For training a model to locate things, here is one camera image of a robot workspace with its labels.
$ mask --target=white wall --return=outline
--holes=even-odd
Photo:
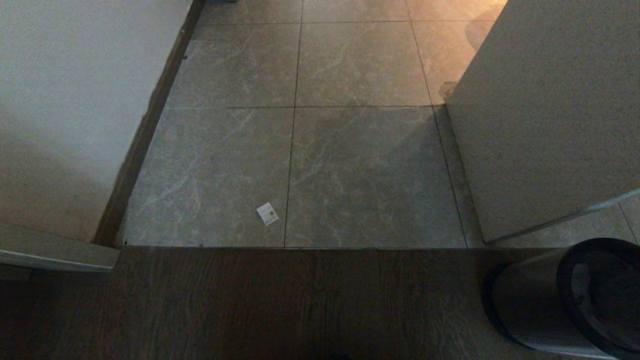
[[[0,0],[0,222],[92,239],[191,0]]]
[[[486,240],[640,188],[639,32],[639,0],[509,0],[448,103]]]

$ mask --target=dark wood laminate floor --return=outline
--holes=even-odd
[[[3,319],[17,321],[4,322],[13,341],[4,350],[14,359],[564,359],[503,340],[479,300],[494,264],[539,253],[126,247],[108,275],[38,272],[5,284]]]

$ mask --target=white sticker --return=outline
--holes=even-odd
[[[278,214],[276,214],[276,211],[273,209],[271,203],[269,202],[257,208],[256,210],[262,218],[262,221],[264,221],[264,225],[271,225],[275,220],[279,219]]]

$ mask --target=baseboard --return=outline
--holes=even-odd
[[[100,224],[92,241],[94,244],[118,247],[116,245],[116,236],[124,218],[129,197],[133,192],[133,187],[136,184],[140,168],[147,155],[149,144],[156,131],[160,115],[162,115],[164,103],[169,96],[173,80],[178,73],[180,63],[186,52],[189,40],[191,40],[191,35],[198,22],[204,3],[205,0],[193,0],[184,24],[178,33],[178,37],[175,39],[173,49],[169,54],[163,73],[157,82],[156,89],[151,94],[147,113],[140,122],[127,157],[116,178],[111,197],[102,213]]]

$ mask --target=stainless steel trash can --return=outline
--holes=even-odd
[[[583,241],[485,278],[491,323],[536,350],[640,359],[640,247],[610,238]]]

